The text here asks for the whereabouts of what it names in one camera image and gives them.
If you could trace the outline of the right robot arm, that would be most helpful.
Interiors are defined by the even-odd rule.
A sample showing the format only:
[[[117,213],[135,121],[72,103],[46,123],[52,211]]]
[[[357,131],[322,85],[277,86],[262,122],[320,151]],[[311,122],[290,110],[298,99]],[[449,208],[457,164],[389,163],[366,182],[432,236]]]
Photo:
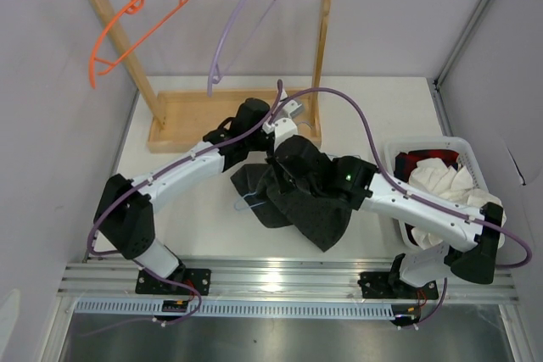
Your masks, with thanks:
[[[441,239],[415,254],[395,258],[389,290],[406,297],[417,287],[455,276],[479,285],[494,280],[503,209],[451,203],[420,192],[375,164],[354,156],[330,158],[303,136],[275,142],[267,158],[279,192],[298,192],[311,205],[365,210],[403,221]]]

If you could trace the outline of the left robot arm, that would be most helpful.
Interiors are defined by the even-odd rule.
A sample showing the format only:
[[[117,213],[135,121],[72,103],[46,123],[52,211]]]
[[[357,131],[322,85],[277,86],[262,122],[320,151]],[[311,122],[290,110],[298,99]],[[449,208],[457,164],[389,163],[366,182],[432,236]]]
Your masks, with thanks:
[[[246,99],[233,117],[207,133],[201,142],[179,159],[132,179],[116,174],[104,187],[94,215],[92,232],[100,232],[119,253],[154,276],[162,292],[178,292],[184,283],[182,261],[155,233],[154,213],[170,199],[203,180],[219,175],[265,151],[272,143],[262,126],[272,106]]]

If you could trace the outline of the light blue wire hanger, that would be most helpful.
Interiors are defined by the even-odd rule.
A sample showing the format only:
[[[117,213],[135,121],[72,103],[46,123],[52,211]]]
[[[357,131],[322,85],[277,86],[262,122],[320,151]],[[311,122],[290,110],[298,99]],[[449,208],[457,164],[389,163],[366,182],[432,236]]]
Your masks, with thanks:
[[[301,125],[306,125],[311,130],[313,130],[313,126],[307,120],[295,121],[294,123],[297,125],[298,128]],[[327,157],[329,159],[338,159],[340,157],[340,156],[338,156],[336,154],[331,154],[331,153],[326,153],[326,155],[327,155]],[[347,156],[351,156],[351,157],[354,157],[354,158],[357,158],[357,159],[361,159],[361,156],[359,154],[348,154]],[[266,202],[264,200],[260,200],[259,198],[256,199],[256,201],[255,201],[253,198],[256,195],[257,195],[257,192],[249,191],[249,192],[245,193],[243,196],[241,196],[241,198],[237,199],[237,201],[234,202],[234,204],[233,204],[234,210],[236,210],[236,211],[244,211],[244,210],[247,210],[247,209],[253,210],[254,208],[257,208],[257,207],[259,207],[261,205],[266,204]]]

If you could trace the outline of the dark grey dotted skirt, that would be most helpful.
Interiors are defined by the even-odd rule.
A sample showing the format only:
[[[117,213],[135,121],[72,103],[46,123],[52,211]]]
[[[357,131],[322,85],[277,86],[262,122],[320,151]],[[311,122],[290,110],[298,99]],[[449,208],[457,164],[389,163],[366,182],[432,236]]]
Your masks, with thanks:
[[[301,171],[305,191],[281,194],[272,167],[266,164],[245,164],[230,180],[239,196],[257,192],[253,198],[266,204],[251,210],[268,229],[295,227],[307,240],[323,252],[332,248],[344,235],[352,209],[343,195],[334,196],[333,161],[325,156],[314,160]]]

